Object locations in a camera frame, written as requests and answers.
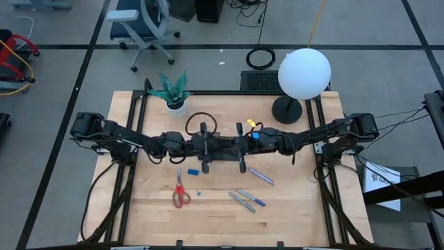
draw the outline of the eraser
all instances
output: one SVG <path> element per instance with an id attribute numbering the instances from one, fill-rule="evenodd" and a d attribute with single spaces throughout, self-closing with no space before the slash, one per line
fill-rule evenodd
<path id="1" fill-rule="evenodd" d="M 195 169 L 188 169 L 188 174 L 191 175 L 199 175 L 199 170 L 195 170 Z"/>

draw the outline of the yellow tag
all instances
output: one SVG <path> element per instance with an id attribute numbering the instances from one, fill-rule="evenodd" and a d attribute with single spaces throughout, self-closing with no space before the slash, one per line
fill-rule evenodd
<path id="1" fill-rule="evenodd" d="M 256 123 L 252 119 L 248 119 L 247 122 L 254 128 L 256 127 Z"/>

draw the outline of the office chair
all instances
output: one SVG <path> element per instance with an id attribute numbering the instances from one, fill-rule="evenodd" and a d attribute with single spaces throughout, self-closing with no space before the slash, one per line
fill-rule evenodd
<path id="1" fill-rule="evenodd" d="M 117 10 L 108 12 L 106 17 L 113 22 L 110 38 L 118 39 L 121 49 L 128 49 L 125 42 L 134 42 L 139 47 L 131 64 L 131 71 L 136 72 L 135 63 L 140 53 L 147 48 L 155 47 L 168 57 L 168 63 L 174 64 L 174 59 L 161 45 L 167 35 L 174 34 L 180 37 L 178 30 L 168 31 L 169 4 L 167 0 L 151 0 L 146 5 L 146 0 L 120 0 Z"/>

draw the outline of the marker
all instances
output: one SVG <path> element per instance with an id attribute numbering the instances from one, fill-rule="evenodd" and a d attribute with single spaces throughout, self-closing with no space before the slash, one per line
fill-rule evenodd
<path id="1" fill-rule="evenodd" d="M 229 192 L 229 194 L 231 195 L 231 197 L 233 197 L 236 201 L 238 201 L 240 204 L 244 205 L 244 207 L 248 208 L 249 211 L 255 213 L 256 210 L 254 208 L 252 208 L 250 205 L 248 205 L 245 201 L 242 201 L 241 198 L 239 198 L 237 195 L 233 194 L 232 192 Z"/>
<path id="2" fill-rule="evenodd" d="M 256 199 L 253 195 L 243 191 L 243 190 L 237 190 L 240 194 L 243 194 L 245 197 L 249 198 L 250 200 L 254 201 L 255 203 L 258 203 L 261 206 L 265 206 L 265 203 L 259 199 Z"/>
<path id="3" fill-rule="evenodd" d="M 248 170 L 252 173 L 254 173 L 256 176 L 258 176 L 259 178 L 261 178 L 262 180 L 270 183 L 271 185 L 275 185 L 275 182 L 272 181 L 269 177 L 259 173 L 258 171 L 256 171 L 256 169 L 253 169 L 252 167 L 249 167 Z"/>

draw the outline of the black lamp base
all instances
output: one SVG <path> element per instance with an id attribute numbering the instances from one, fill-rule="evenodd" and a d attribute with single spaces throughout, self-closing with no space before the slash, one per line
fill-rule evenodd
<path id="1" fill-rule="evenodd" d="M 299 101 L 288 96 L 283 96 L 275 100 L 271 108 L 271 113 L 278 122 L 292 124 L 302 115 L 302 106 Z"/>

